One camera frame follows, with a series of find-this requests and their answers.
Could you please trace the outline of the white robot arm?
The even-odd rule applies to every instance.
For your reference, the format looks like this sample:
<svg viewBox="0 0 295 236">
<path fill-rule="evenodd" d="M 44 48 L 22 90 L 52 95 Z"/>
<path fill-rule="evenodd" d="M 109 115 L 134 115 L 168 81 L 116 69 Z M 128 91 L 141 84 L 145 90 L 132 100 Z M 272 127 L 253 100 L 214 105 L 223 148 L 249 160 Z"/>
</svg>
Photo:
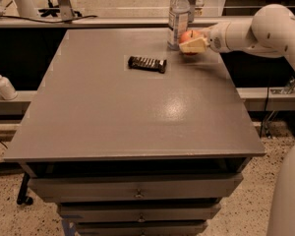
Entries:
<svg viewBox="0 0 295 236">
<path fill-rule="evenodd" d="M 295 16 L 282 5 L 270 4 L 250 20 L 192 30 L 180 38 L 179 49 L 185 54 L 211 49 L 283 57 L 295 71 Z M 285 155 L 276 180 L 266 236 L 295 236 L 295 145 Z"/>
</svg>

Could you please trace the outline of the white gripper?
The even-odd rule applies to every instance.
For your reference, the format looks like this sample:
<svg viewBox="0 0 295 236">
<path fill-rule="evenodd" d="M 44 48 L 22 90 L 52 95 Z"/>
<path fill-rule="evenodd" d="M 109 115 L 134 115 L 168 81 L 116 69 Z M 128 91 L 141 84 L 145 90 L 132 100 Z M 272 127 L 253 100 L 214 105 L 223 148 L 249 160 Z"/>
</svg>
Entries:
<svg viewBox="0 0 295 236">
<path fill-rule="evenodd" d="M 183 53 L 203 53 L 209 46 L 214 52 L 225 53 L 227 51 L 226 30 L 227 23 L 218 23 L 208 28 L 198 29 L 197 33 L 200 37 L 180 43 L 180 50 Z"/>
</svg>

